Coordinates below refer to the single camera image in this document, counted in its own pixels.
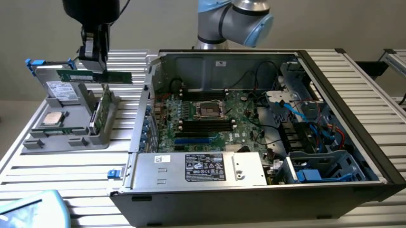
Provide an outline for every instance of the power supply label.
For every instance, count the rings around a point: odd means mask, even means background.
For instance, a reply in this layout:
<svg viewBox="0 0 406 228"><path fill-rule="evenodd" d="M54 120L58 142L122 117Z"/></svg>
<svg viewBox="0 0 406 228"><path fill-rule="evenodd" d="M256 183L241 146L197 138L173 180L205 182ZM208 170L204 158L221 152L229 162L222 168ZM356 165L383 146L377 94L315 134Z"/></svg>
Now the power supply label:
<svg viewBox="0 0 406 228"><path fill-rule="evenodd" d="M186 182L225 180L222 154L185 154L184 156Z"/></svg>

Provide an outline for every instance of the blue pcie slot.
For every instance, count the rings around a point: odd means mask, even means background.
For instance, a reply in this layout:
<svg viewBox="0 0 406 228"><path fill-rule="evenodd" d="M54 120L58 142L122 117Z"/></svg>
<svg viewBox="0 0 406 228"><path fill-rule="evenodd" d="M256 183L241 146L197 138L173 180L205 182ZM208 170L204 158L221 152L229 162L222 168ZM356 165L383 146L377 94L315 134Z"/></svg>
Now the blue pcie slot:
<svg viewBox="0 0 406 228"><path fill-rule="evenodd" d="M174 144L209 144L209 138L174 139Z"/></svg>

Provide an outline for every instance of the warning label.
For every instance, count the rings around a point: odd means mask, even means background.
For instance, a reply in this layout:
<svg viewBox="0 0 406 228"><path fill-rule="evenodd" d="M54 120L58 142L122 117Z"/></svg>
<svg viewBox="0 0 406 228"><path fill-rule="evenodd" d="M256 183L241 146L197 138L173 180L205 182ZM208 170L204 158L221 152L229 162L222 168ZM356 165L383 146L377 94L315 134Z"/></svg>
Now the warning label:
<svg viewBox="0 0 406 228"><path fill-rule="evenodd" d="M184 156L186 182L225 180L222 154L185 154Z"/></svg>
<svg viewBox="0 0 406 228"><path fill-rule="evenodd" d="M77 96L67 82L46 82L47 87L59 101L74 101Z"/></svg>

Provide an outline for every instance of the wall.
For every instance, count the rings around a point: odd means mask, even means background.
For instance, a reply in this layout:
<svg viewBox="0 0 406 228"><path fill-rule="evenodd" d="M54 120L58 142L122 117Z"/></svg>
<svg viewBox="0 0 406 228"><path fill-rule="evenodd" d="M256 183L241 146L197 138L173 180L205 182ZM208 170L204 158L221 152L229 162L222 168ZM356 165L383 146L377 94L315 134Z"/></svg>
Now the wall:
<svg viewBox="0 0 406 228"><path fill-rule="evenodd" d="M404 0L270 0L270 34L260 48L344 48L353 59L375 60L383 48L406 48ZM197 0L133 0L112 27L113 49L189 48L196 38ZM59 0L7 0L0 9L0 99L39 100L23 60L63 60L79 45L79 25ZM388 76L391 94L406 82Z"/></svg>

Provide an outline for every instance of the white sticker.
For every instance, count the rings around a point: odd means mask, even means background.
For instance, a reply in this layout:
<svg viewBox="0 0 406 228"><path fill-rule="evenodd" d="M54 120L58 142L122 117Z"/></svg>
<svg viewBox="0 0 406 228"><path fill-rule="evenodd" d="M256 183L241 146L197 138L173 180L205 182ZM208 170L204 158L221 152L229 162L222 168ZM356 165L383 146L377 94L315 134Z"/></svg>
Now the white sticker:
<svg viewBox="0 0 406 228"><path fill-rule="evenodd" d="M154 156L154 163L170 162L170 155Z"/></svg>
<svg viewBox="0 0 406 228"><path fill-rule="evenodd" d="M82 80L82 81L93 80L93 76L90 76L90 75L70 75L69 77L71 80Z"/></svg>
<svg viewBox="0 0 406 228"><path fill-rule="evenodd" d="M214 66L217 66L217 67L224 67L225 65L226 65L225 61L216 61L214 62Z"/></svg>
<svg viewBox="0 0 406 228"><path fill-rule="evenodd" d="M59 101L75 101L77 95L67 82L46 82L47 87Z"/></svg>

